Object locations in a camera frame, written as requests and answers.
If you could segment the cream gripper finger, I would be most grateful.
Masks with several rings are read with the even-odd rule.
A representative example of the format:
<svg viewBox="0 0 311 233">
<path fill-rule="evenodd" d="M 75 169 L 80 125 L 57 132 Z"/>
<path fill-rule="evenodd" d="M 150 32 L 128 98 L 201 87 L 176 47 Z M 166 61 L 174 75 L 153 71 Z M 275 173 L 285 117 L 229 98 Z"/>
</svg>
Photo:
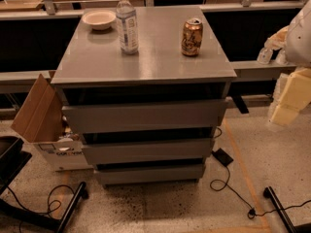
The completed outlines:
<svg viewBox="0 0 311 233">
<path fill-rule="evenodd" d="M 269 121 L 287 126 L 311 103 L 311 69 L 297 68 L 294 72 L 281 74 L 273 93 L 269 109 Z"/>
</svg>

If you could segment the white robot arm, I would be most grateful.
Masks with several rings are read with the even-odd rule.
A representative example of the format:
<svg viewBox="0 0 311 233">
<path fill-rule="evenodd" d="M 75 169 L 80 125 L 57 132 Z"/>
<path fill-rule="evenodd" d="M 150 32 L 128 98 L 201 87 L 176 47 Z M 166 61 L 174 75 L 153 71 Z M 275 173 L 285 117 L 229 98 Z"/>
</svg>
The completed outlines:
<svg viewBox="0 0 311 233">
<path fill-rule="evenodd" d="M 311 103 L 311 11 L 304 7 L 291 21 L 264 44 L 271 50 L 283 49 L 286 60 L 296 66 L 278 79 L 270 107 L 269 121 L 287 126 Z"/>
</svg>

